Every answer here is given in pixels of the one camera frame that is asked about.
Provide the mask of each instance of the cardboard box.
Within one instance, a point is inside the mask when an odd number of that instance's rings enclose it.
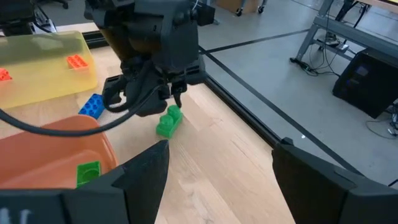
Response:
[[[217,5],[230,12],[235,13],[242,5],[242,0],[217,0]],[[250,12],[257,12],[259,6],[259,0],[246,0],[246,4],[243,8],[243,14]]]

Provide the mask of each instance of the gray floor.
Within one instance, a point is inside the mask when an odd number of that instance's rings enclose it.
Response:
[[[222,50],[211,55],[365,176],[382,184],[389,184],[398,178],[398,141],[383,139],[370,132],[365,127],[365,122],[372,120],[368,115],[331,94],[336,76],[310,77],[296,65],[289,63],[289,57],[296,55],[306,34],[291,33],[308,29],[322,2],[269,0],[262,15],[248,14],[242,17],[217,8],[216,17],[221,24],[201,27],[200,45],[205,50],[210,50],[282,35],[280,38]],[[57,3],[46,5],[44,9],[57,25],[86,22],[82,16],[83,1],[72,0],[69,3],[68,11]],[[335,16],[341,5],[341,1],[336,1],[330,14]],[[358,17],[359,8],[356,7],[348,13],[345,21],[353,25]],[[397,14],[372,7],[358,28],[398,44]],[[349,44],[355,51],[361,49],[357,45]],[[334,54],[328,52],[327,57],[330,61]],[[208,57],[205,60],[208,73],[276,134],[290,137],[298,147],[338,164],[308,136],[304,136],[214,61]],[[310,51],[303,60],[310,63]],[[317,51],[317,47],[311,50],[311,61],[314,65],[322,62],[322,53]],[[346,59],[337,56],[332,68],[341,73],[348,63]],[[383,115],[381,119],[384,118],[388,119],[388,116]],[[387,122],[373,124],[371,127],[388,136]]]

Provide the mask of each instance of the desktop computer tower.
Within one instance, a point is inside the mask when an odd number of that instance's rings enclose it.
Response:
[[[398,59],[365,49],[336,81],[333,95],[377,118],[398,98]]]

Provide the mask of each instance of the blue lego brick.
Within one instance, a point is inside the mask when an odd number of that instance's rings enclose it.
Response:
[[[101,113],[104,111],[104,103],[102,102],[102,96],[99,94],[93,94],[84,107],[79,111],[79,114],[92,116],[98,119]]]

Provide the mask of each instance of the orange lego brick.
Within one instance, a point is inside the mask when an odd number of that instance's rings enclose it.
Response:
[[[69,67],[72,69],[86,68],[88,66],[88,64],[79,55],[67,57],[67,62]]]
[[[6,81],[6,80],[12,80],[12,78],[6,69],[0,68],[0,81]]]

